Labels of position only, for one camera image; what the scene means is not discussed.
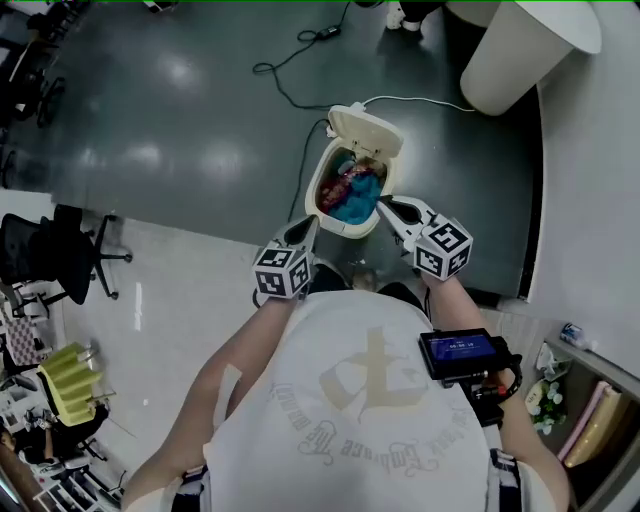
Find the white t-shirt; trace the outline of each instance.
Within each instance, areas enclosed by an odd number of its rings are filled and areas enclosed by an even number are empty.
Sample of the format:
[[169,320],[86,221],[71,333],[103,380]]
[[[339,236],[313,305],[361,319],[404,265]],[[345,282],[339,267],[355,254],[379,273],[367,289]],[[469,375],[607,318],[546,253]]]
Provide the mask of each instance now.
[[[430,379],[417,339],[431,330],[383,295],[308,297],[203,447],[212,510],[484,511],[485,436],[462,390]],[[539,476],[521,473],[525,510],[553,511]],[[154,495],[130,510],[160,510]]]

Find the yellow object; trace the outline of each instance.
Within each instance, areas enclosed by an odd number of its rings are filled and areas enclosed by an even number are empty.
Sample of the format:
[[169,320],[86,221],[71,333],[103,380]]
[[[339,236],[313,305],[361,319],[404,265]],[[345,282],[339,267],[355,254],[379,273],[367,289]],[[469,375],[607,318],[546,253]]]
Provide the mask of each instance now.
[[58,419],[67,427],[85,423],[95,416],[95,410],[89,407],[91,385],[99,381],[103,373],[90,370],[86,361],[78,361],[78,354],[84,351],[72,343],[38,367],[49,384]]
[[629,400],[618,391],[608,388],[591,415],[591,419],[576,441],[564,463],[568,468],[594,458],[611,437],[624,415]]

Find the small display screen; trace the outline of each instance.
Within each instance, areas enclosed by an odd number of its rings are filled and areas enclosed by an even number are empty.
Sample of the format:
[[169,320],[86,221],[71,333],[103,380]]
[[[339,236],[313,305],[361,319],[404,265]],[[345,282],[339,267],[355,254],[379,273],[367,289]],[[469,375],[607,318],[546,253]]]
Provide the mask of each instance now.
[[496,353],[489,340],[481,334],[455,336],[431,340],[431,353],[438,361],[458,361],[474,357],[492,356]]

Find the small trash bin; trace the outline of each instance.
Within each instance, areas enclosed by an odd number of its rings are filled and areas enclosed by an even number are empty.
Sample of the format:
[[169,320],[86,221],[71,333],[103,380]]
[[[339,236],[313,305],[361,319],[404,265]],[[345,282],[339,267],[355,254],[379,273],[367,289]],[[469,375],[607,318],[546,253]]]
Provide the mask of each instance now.
[[358,109],[334,106],[328,117],[337,137],[327,146],[313,173],[305,196],[305,210],[308,215],[317,215],[320,226],[328,231],[346,238],[363,238],[380,220],[375,209],[362,224],[343,222],[320,209],[320,189],[334,172],[336,159],[349,151],[353,152],[356,160],[368,157],[386,166],[381,195],[391,194],[398,172],[397,157],[404,139],[400,130],[391,123]]

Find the blue cloth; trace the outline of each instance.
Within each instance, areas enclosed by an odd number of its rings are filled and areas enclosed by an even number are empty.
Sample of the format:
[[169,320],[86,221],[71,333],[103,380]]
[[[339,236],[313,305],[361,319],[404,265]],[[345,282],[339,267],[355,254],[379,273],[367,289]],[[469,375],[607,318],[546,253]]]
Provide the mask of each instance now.
[[375,210],[381,192],[375,174],[356,176],[345,198],[329,210],[329,215],[347,224],[363,224]]

